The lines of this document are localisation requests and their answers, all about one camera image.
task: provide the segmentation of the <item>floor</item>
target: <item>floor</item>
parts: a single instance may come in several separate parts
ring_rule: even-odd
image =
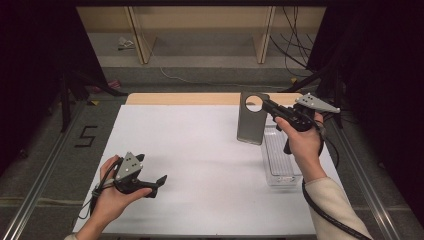
[[[286,50],[282,36],[272,37]],[[309,37],[301,38],[306,48],[312,46]],[[120,38],[132,40],[122,33],[90,34],[106,78],[119,80],[119,90],[128,93],[275,92],[291,86],[292,78],[300,80],[310,74],[287,60],[272,43],[266,62],[258,64],[252,39],[243,34],[163,34],[145,65],[139,63],[133,49],[118,50]],[[299,51],[291,46],[289,54],[302,62]],[[316,84],[302,92],[313,92]],[[0,232],[12,230],[13,239],[24,240],[63,239],[72,232],[77,217],[86,213],[83,200],[125,99],[93,93],[88,102],[75,102],[71,125],[64,133],[60,132],[60,102],[52,104],[52,115],[45,117],[27,148],[28,157],[14,161],[0,178]],[[424,239],[423,227],[379,164],[348,103],[342,109],[343,129],[327,116],[326,143],[354,210],[375,239]],[[83,131],[94,136],[91,144],[80,138]]]

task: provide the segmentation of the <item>white table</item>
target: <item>white table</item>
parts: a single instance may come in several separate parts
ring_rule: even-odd
[[[298,95],[284,96],[288,102],[279,101],[279,96],[271,95],[271,99],[293,104]],[[260,146],[237,140],[238,104],[239,94],[228,93],[130,96],[119,111],[99,166],[114,154],[143,153],[140,180],[154,182],[163,175],[168,179],[155,199],[131,204],[104,233],[151,237],[315,234],[300,183],[288,189],[268,186]],[[326,147],[321,161],[341,185]],[[98,182],[99,171],[85,201]],[[74,231],[84,222],[79,219]]]

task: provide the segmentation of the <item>clear plastic container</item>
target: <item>clear plastic container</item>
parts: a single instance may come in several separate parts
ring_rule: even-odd
[[[286,141],[287,135],[276,129],[272,119],[267,119],[261,150],[266,180],[270,186],[294,187],[302,179],[294,156],[284,153]]]

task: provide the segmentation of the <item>hand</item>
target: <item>hand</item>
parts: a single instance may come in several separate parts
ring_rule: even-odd
[[[100,168],[100,180],[106,174],[107,170],[118,161],[119,157],[109,158]],[[112,178],[115,170],[112,170],[107,179]],[[131,194],[123,194],[115,187],[106,188],[97,199],[91,217],[84,224],[81,230],[76,234],[78,240],[97,239],[104,228],[113,220],[117,219],[124,209],[132,202],[147,196],[152,192],[150,188],[142,188]]]
[[[323,117],[315,113],[314,120],[322,123]],[[326,177],[319,161],[321,139],[316,129],[298,132],[283,118],[276,117],[275,122],[289,137],[290,150],[302,171],[305,182]]]

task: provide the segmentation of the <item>sleeve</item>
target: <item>sleeve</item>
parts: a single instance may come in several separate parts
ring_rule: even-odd
[[[65,240],[78,240],[77,237],[75,237],[75,234],[69,235],[65,238]]]
[[[307,183],[305,187],[311,199],[324,212],[344,225],[371,238],[365,224],[350,206],[345,192],[331,178],[326,177],[311,181]],[[356,239],[329,223],[312,208],[309,210],[318,239]]]

